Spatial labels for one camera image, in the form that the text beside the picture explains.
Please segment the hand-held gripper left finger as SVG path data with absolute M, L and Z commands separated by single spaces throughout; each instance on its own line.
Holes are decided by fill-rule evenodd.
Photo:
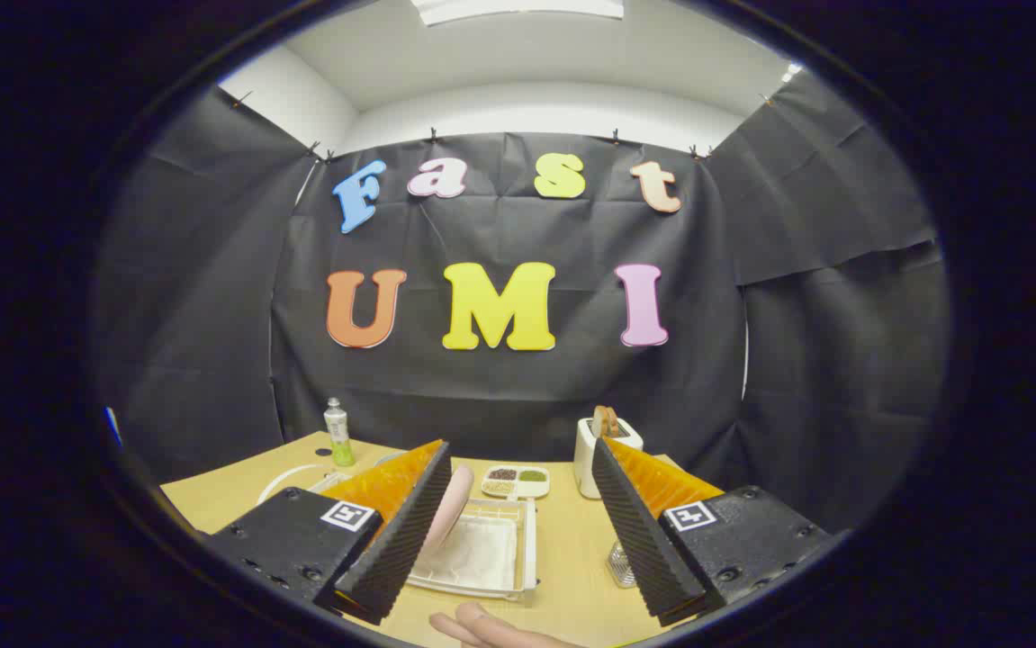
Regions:
M 208 546 L 287 598 L 382 623 L 452 479 L 432 440 L 322 494 L 288 487 L 209 535 Z

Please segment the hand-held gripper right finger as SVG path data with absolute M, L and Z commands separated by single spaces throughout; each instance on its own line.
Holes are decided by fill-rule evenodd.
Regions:
M 831 533 L 756 485 L 724 491 L 617 440 L 596 443 L 592 475 L 662 626 L 760 593 L 833 545 Z

